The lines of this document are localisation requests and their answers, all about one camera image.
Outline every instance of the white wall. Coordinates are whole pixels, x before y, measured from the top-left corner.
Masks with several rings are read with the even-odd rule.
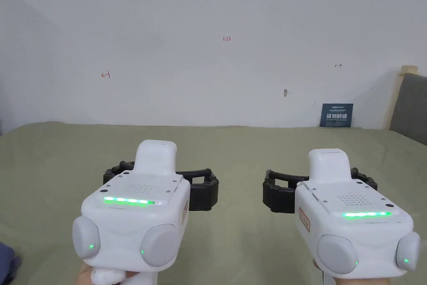
[[[354,103],[380,128],[401,65],[427,74],[426,4],[0,0],[0,120],[318,126]]]

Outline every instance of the dark cloth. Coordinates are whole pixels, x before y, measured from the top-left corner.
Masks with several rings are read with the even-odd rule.
[[[15,251],[0,242],[0,284],[10,283],[16,276],[21,260],[15,256]]]

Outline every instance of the bed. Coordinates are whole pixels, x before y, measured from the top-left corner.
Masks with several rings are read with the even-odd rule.
[[[427,146],[396,131],[37,123],[0,137],[0,241],[23,257],[14,285],[73,284],[82,262],[71,225],[81,202],[107,168],[134,160],[144,139],[174,141],[177,170],[209,167],[220,181],[212,211],[190,213],[177,261],[159,274],[160,285],[320,285],[294,216],[270,212],[261,187],[267,169],[307,175],[314,148],[343,149],[427,238]],[[423,266],[427,251],[417,271],[393,284],[424,283]]]

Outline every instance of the gray round knob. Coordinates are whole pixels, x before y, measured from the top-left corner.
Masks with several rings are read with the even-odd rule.
[[[317,254],[324,266],[341,275],[352,272],[359,263],[352,242],[336,235],[320,237],[317,243]]]
[[[75,252],[82,259],[93,257],[100,251],[100,233],[92,220],[85,216],[74,220],[73,244]]]
[[[178,253],[180,239],[178,230],[171,224],[150,228],[141,242],[141,255],[151,266],[159,267],[169,263]]]
[[[396,264],[404,270],[415,270],[420,253],[421,238],[415,232],[402,237],[397,244]]]

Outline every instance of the green indicator light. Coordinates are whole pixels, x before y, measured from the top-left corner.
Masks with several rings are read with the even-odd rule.
[[[115,202],[130,202],[134,204],[154,204],[154,201],[145,199],[134,199],[134,198],[122,198],[122,197],[104,197],[104,200],[110,200]]]
[[[344,217],[373,217],[373,216],[390,216],[391,212],[366,212],[366,213],[343,213]]]

